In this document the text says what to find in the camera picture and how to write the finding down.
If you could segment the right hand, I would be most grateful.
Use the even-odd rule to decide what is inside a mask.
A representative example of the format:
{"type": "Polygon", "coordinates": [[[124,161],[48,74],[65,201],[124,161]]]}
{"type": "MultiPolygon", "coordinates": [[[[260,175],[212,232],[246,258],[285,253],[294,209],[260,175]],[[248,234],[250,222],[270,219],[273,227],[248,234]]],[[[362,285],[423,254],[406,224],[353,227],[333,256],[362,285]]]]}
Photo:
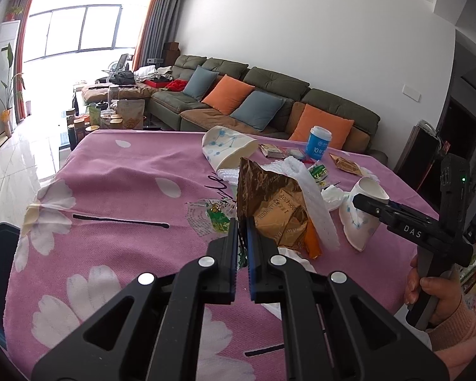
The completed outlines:
{"type": "Polygon", "coordinates": [[[441,277],[419,276],[418,256],[415,256],[411,262],[412,267],[407,275],[407,285],[404,291],[404,304],[414,304],[421,291],[438,299],[438,303],[429,322],[432,326],[442,324],[458,308],[462,301],[462,289],[459,282],[459,275],[456,270],[452,271],[449,279],[441,277]]]}

